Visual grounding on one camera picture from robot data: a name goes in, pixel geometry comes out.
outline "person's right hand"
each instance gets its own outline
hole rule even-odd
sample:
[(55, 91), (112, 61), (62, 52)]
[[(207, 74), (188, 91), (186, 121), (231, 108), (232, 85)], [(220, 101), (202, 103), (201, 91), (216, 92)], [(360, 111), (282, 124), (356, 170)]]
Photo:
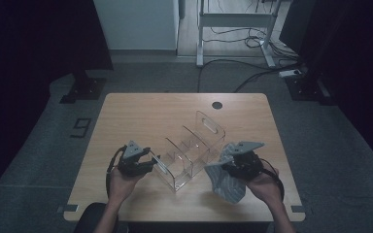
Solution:
[[(271, 168), (269, 164), (262, 161), (265, 169), (271, 171), (272, 173), (277, 173), (279, 175), (278, 169)], [(267, 205), (277, 202), (282, 202), (281, 192), (275, 181), (268, 175), (261, 173), (259, 176), (255, 177), (249, 182), (246, 182), (247, 187), (259, 200), (265, 202)]]

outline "person's left hand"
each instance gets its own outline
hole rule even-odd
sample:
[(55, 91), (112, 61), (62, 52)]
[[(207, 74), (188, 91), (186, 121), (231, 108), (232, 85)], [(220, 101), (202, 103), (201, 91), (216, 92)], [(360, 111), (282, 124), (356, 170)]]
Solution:
[(135, 184), (144, 176), (126, 177), (115, 167), (111, 171), (110, 204), (120, 205), (132, 193)]

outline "wall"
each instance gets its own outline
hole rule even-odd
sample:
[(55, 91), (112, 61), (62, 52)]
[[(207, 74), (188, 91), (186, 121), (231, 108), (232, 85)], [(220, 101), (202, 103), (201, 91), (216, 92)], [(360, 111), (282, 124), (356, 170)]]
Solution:
[(178, 0), (94, 0), (109, 50), (175, 50)]

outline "transparent divider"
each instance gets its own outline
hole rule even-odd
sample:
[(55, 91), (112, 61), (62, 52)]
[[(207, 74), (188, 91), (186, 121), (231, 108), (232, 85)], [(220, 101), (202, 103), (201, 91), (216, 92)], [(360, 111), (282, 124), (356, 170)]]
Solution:
[(206, 164), (220, 156), (225, 131), (209, 117), (196, 112), (195, 130), (182, 126), (182, 140), (176, 144), (166, 138), (166, 152), (155, 159), (155, 171), (178, 191)]

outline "wooden table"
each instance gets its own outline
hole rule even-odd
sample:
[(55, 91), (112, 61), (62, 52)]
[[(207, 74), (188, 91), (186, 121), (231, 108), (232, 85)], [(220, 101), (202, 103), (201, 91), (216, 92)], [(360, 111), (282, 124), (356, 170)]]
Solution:
[[(212, 107), (221, 102), (222, 108)], [(196, 111), (201, 111), (226, 132), (224, 143), (263, 142), (256, 153), (280, 170), (285, 186), (284, 203), (290, 220), (302, 221), (304, 213), (298, 191), (288, 166), (268, 100), (264, 94), (217, 93), (113, 93), (102, 107), (84, 161), (75, 181), (68, 205), (78, 205), (75, 212), (64, 212), (67, 220), (79, 220), (93, 202), (106, 203), (105, 174), (118, 148), (134, 140), (140, 147), (163, 153), (164, 139), (176, 141), (182, 125), (193, 128)], [(123, 203), (119, 219), (126, 221), (272, 221), (266, 205), (247, 189), (238, 204), (229, 204), (212, 192), (204, 170), (174, 193), (154, 172), (141, 179), (132, 195)]]

